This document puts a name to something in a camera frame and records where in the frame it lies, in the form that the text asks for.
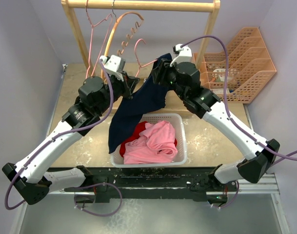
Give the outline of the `pink wire hanger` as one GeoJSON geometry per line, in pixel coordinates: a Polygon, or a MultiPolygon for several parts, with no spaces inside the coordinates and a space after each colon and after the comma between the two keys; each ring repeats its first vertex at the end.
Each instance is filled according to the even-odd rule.
{"type": "Polygon", "coordinates": [[[92,23],[92,20],[89,16],[89,13],[88,13],[88,3],[89,3],[89,0],[86,1],[85,3],[85,12],[86,12],[86,15],[87,15],[87,19],[90,23],[90,26],[91,26],[91,35],[90,35],[90,43],[89,43],[89,50],[88,50],[88,68],[86,70],[86,76],[85,78],[87,79],[88,77],[92,77],[95,75],[95,69],[96,69],[96,66],[97,66],[97,63],[99,61],[99,58],[101,56],[101,53],[103,51],[103,47],[105,45],[105,42],[107,40],[107,37],[108,37],[108,34],[109,34],[109,30],[111,28],[111,25],[112,25],[112,22],[113,22],[113,16],[112,14],[108,14],[104,19],[102,19],[101,21],[99,21],[98,23],[96,24],[93,24],[92,23]],[[94,29],[100,25],[101,23],[105,22],[105,21],[108,21],[110,20],[110,23],[109,23],[109,26],[108,26],[108,29],[107,29],[107,32],[105,34],[105,37],[104,37],[104,40],[103,40],[103,43],[102,43],[102,46],[101,46],[101,49],[99,51],[99,54],[98,54],[98,57],[96,59],[96,62],[95,64],[92,63],[91,61],[91,54],[92,54],[92,48],[93,48],[93,34],[94,34],[94,29]]]}
{"type": "Polygon", "coordinates": [[[155,59],[155,60],[153,60],[153,61],[151,61],[149,63],[146,63],[146,64],[142,64],[140,62],[140,60],[138,58],[138,54],[137,54],[137,47],[138,47],[138,45],[139,45],[140,42],[143,42],[144,44],[146,44],[146,42],[145,42],[144,39],[138,39],[137,42],[135,43],[135,46],[134,46],[134,55],[136,57],[136,62],[138,64],[138,70],[137,70],[137,73],[136,73],[135,77],[137,77],[139,75],[139,73],[140,73],[140,71],[141,71],[142,68],[147,67],[148,65],[151,65],[151,64],[153,64],[153,63],[155,63],[157,61],[157,59],[155,59]]]}

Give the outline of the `navy blue t shirt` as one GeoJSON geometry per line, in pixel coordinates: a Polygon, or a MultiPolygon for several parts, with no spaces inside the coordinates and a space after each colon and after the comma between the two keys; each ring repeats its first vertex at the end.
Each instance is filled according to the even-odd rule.
{"type": "Polygon", "coordinates": [[[108,136],[109,153],[129,138],[143,114],[154,112],[165,107],[165,97],[169,89],[154,84],[150,75],[144,84],[133,93],[131,99],[123,99],[114,114],[108,136]]]}

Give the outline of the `wooden hanger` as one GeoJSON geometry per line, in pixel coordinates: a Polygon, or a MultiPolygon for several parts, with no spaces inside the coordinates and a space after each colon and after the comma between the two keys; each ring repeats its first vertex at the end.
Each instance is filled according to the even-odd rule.
{"type": "Polygon", "coordinates": [[[127,15],[135,15],[135,16],[138,17],[138,19],[140,19],[140,21],[136,21],[135,26],[130,29],[130,33],[126,34],[126,40],[121,42],[121,49],[117,50],[117,56],[121,56],[124,53],[125,48],[128,46],[130,40],[133,38],[134,34],[137,32],[137,30],[141,27],[141,25],[144,22],[143,16],[140,13],[135,12],[135,11],[128,11],[126,13],[123,13],[122,15],[120,15],[117,18],[117,15],[114,12],[114,5],[115,5],[115,0],[113,0],[112,3],[111,3],[111,10],[112,10],[112,13],[115,16],[115,24],[114,24],[114,26],[113,26],[113,28],[112,28],[112,30],[110,32],[110,35],[109,35],[109,38],[108,38],[108,41],[107,41],[107,44],[106,44],[106,47],[105,47],[105,52],[104,52],[105,56],[108,56],[108,53],[109,53],[109,50],[110,50],[110,47],[111,47],[111,44],[112,44],[112,41],[114,39],[114,36],[115,36],[115,33],[116,33],[116,30],[117,30],[118,26],[120,25],[121,21],[127,15]]]}

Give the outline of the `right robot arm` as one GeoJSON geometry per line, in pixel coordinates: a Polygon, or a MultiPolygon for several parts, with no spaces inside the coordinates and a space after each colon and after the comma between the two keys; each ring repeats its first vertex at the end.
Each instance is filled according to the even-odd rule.
{"type": "Polygon", "coordinates": [[[242,153],[243,160],[217,166],[211,173],[209,185],[220,191],[228,182],[245,179],[258,183],[273,164],[280,144],[267,140],[226,111],[224,102],[200,83],[200,71],[191,62],[173,66],[162,59],[151,72],[153,82],[173,90],[191,113],[205,120],[223,133],[242,153]]]}

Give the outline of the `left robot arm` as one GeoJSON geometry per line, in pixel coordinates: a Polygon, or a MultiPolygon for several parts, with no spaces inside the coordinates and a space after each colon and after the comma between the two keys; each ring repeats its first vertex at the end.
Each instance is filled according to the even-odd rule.
{"type": "Polygon", "coordinates": [[[13,164],[6,163],[2,171],[23,197],[24,202],[33,205],[51,192],[79,188],[91,189],[91,173],[84,166],[70,170],[49,172],[51,165],[75,142],[92,128],[105,120],[113,103],[120,97],[131,97],[139,78],[122,74],[123,80],[114,75],[107,76],[107,83],[100,77],[89,77],[78,89],[73,106],[62,116],[52,133],[28,156],[13,164]]]}

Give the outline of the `white plastic basket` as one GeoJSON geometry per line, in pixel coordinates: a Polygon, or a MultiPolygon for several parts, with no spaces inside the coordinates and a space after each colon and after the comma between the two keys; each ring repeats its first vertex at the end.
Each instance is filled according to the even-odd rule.
{"type": "Polygon", "coordinates": [[[171,162],[154,162],[154,163],[136,163],[126,164],[124,157],[119,153],[120,146],[117,147],[114,153],[111,154],[111,162],[117,168],[139,168],[139,167],[170,167],[179,166],[187,160],[187,147],[185,140],[185,131],[182,123],[182,118],[178,114],[147,114],[143,115],[141,121],[147,121],[150,124],[157,124],[159,120],[168,121],[175,130],[175,140],[177,141],[176,149],[178,153],[171,160],[171,162]]]}

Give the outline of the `white red label box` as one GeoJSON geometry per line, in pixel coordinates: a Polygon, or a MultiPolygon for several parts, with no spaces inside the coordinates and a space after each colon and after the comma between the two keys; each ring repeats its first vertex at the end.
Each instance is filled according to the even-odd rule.
{"type": "Polygon", "coordinates": [[[212,91],[216,94],[216,95],[223,95],[224,93],[226,93],[227,95],[230,94],[229,89],[227,88],[226,91],[223,88],[218,88],[218,89],[212,89],[212,91]]]}

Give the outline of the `wooden clothes rack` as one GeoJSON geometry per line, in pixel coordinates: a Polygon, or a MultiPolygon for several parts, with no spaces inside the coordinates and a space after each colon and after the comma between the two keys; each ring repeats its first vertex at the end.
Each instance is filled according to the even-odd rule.
{"type": "MultiPolygon", "coordinates": [[[[88,68],[88,50],[74,9],[85,9],[86,0],[61,0],[65,15],[72,28],[77,41],[85,67],[88,68]]],[[[89,0],[88,9],[111,9],[112,0],[89,0]]],[[[173,2],[173,1],[146,1],[146,0],[116,0],[114,10],[143,10],[143,11],[172,11],[172,12],[202,12],[209,13],[204,35],[212,33],[215,26],[220,0],[213,0],[212,3],[205,2],[173,2]]],[[[206,52],[209,39],[203,39],[196,59],[196,67],[200,68],[201,58],[206,52]]],[[[183,104],[170,101],[164,109],[153,113],[176,113],[181,117],[190,118],[192,114],[183,109],[183,104]]]]}

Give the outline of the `pink plastic file organizer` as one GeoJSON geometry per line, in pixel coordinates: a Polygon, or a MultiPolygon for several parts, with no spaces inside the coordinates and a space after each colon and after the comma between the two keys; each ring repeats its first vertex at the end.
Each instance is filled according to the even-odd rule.
{"type": "Polygon", "coordinates": [[[200,66],[201,85],[210,90],[228,88],[229,102],[251,103],[277,70],[257,27],[244,27],[224,52],[206,53],[200,66]]]}

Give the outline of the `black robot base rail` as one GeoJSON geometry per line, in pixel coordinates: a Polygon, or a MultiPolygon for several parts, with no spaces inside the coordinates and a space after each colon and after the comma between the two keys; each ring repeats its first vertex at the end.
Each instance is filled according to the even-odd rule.
{"type": "Polygon", "coordinates": [[[88,179],[79,186],[67,185],[58,192],[95,195],[95,202],[110,199],[191,199],[226,202],[227,192],[237,190],[234,181],[219,185],[212,167],[113,168],[87,167],[88,179]]]}

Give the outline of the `aluminium frame rail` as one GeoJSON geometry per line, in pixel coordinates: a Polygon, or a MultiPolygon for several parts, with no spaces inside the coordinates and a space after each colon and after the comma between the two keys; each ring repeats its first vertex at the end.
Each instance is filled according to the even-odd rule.
{"type": "Polygon", "coordinates": [[[250,183],[245,179],[239,180],[240,194],[279,194],[275,174],[264,175],[258,183],[250,183]]]}

